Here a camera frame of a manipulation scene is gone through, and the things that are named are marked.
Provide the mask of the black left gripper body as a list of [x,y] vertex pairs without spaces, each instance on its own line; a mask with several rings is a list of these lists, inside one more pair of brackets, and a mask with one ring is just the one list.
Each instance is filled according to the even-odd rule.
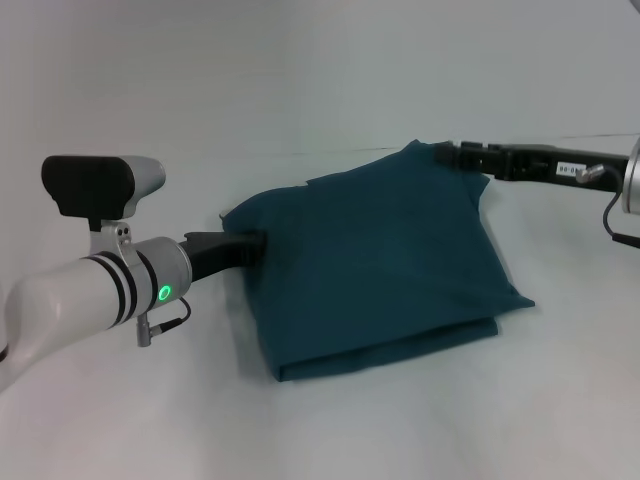
[[182,249],[189,259],[193,282],[249,263],[249,235],[189,232],[184,237]]

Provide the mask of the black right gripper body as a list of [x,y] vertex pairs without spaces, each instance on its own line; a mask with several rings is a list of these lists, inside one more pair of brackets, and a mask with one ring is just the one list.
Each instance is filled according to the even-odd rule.
[[625,174],[628,156],[565,149],[547,145],[506,145],[505,166],[499,168],[498,180],[512,182],[538,182],[604,192],[615,192],[612,174],[603,174],[595,180],[581,184],[576,175],[596,165],[608,165]]

